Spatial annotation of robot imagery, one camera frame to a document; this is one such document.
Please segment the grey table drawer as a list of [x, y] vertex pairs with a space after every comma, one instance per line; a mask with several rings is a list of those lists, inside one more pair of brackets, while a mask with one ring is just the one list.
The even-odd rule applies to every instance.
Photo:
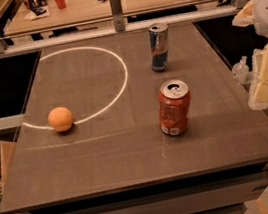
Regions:
[[268, 171], [63, 214], [196, 214], [257, 199]]

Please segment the clear sanitizer bottle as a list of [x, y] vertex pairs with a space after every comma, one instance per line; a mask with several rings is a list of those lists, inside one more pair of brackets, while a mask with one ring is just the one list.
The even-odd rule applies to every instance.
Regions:
[[247, 75], [249, 74], [249, 67], [246, 63], [247, 56], [242, 56], [241, 60], [234, 64], [232, 67], [232, 76], [238, 80], [239, 83], [244, 84], [247, 80]]

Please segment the orange fruit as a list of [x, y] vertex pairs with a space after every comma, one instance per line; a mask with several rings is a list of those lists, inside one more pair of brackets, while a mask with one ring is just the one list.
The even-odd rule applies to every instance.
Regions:
[[68, 131], [73, 122], [71, 111], [62, 106], [54, 108], [48, 115], [48, 123], [58, 132]]

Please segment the blue silver energy drink can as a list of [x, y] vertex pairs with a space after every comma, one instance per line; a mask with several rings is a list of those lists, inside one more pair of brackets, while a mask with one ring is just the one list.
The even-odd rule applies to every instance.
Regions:
[[152, 51], [152, 69], [156, 72], [165, 71], [168, 66], [168, 25], [156, 22], [151, 24], [148, 32]]

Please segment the red coke can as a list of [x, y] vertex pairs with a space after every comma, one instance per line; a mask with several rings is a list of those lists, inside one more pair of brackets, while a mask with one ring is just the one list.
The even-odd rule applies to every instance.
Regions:
[[188, 127], [191, 93], [188, 85], [178, 79], [167, 80], [158, 92], [159, 121], [162, 132], [178, 136]]

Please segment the middle metal bracket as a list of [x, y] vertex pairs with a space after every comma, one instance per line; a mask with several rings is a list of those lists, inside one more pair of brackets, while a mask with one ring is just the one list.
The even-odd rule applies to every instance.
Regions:
[[119, 31], [124, 31], [125, 29], [125, 21], [122, 9], [121, 0], [109, 0], [110, 8], [112, 10], [114, 29]]

